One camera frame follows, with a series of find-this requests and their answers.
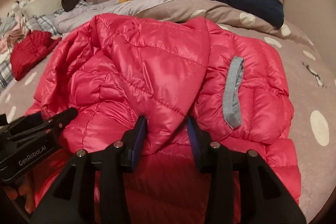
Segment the white pillow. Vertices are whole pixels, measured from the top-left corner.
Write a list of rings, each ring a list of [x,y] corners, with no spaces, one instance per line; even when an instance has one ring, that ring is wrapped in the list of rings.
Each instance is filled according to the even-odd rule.
[[[21,8],[24,17],[29,20],[33,17],[53,14],[62,9],[62,0],[36,0]]]

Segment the navy blue garment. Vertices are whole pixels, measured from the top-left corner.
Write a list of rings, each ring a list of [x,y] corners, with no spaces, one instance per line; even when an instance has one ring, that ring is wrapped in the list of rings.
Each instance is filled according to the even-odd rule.
[[[275,28],[284,24],[284,9],[279,0],[216,0],[229,6],[255,15]]]

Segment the red puffer jacket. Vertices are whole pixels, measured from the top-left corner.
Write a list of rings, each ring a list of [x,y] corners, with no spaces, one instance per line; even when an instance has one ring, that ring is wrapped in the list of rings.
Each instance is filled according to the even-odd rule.
[[[69,107],[78,116],[60,135],[60,150],[33,169],[35,203],[77,150],[106,148],[140,115],[148,135],[124,177],[134,223],[204,221],[210,179],[194,163],[189,115],[229,149],[257,151],[292,197],[301,196],[288,81],[278,52],[260,39],[203,18],[95,16],[55,48],[28,113],[51,117]]]

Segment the pink polka dot bedspread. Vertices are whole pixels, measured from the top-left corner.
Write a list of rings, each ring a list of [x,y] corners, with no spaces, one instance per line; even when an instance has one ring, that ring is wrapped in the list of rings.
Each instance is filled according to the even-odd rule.
[[[241,11],[211,0],[169,0],[134,16],[171,22],[202,16],[224,30],[259,39],[278,52],[294,106],[289,138],[297,160],[278,164],[277,170],[293,173],[299,169],[301,183],[294,188],[299,207],[308,221],[323,217],[335,187],[335,74],[307,36],[292,24],[288,36],[261,19],[245,26]]]

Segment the dark red folded garment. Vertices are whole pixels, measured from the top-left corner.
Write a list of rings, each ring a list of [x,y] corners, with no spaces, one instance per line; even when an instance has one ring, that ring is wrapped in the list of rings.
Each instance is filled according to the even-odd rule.
[[[10,56],[12,74],[20,81],[31,69],[43,61],[62,40],[50,32],[29,31],[27,36],[16,43]]]

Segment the black small garment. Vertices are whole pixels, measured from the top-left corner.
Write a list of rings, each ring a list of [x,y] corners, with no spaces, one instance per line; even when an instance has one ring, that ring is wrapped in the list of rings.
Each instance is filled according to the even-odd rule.
[[[73,10],[80,1],[86,0],[61,0],[62,8],[65,12]]]

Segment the pink white clothes pile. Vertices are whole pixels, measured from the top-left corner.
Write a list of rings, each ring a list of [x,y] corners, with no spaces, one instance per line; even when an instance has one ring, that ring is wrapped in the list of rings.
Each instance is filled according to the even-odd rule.
[[[1,19],[1,55],[5,54],[26,35],[26,22],[28,16],[23,8],[37,0],[15,1],[7,17]]]

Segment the plaid checked cloth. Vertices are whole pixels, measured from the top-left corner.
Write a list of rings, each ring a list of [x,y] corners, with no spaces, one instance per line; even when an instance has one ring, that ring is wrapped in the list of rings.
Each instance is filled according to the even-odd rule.
[[[55,11],[53,14],[50,15],[43,15],[39,17],[33,17],[26,22],[26,34],[29,31],[44,31],[44,32],[50,32],[53,36],[58,36],[60,33],[56,30],[56,27],[54,26],[54,20],[64,14],[65,11],[63,9],[60,9],[58,11]],[[4,90],[8,84],[13,80],[14,76],[12,74],[12,68],[10,65],[10,55],[13,51],[13,47],[10,48],[8,52],[1,55],[1,90]]]

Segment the grey lilac quilt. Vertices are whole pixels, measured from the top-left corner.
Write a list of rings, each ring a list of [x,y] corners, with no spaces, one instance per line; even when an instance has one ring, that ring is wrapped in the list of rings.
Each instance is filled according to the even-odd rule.
[[[54,27],[58,33],[69,33],[90,21],[96,15],[112,13],[134,16],[145,9],[162,4],[167,0],[132,0],[122,3],[118,3],[118,1],[119,0],[110,0],[97,5],[79,7],[70,12],[65,12],[54,20]]]

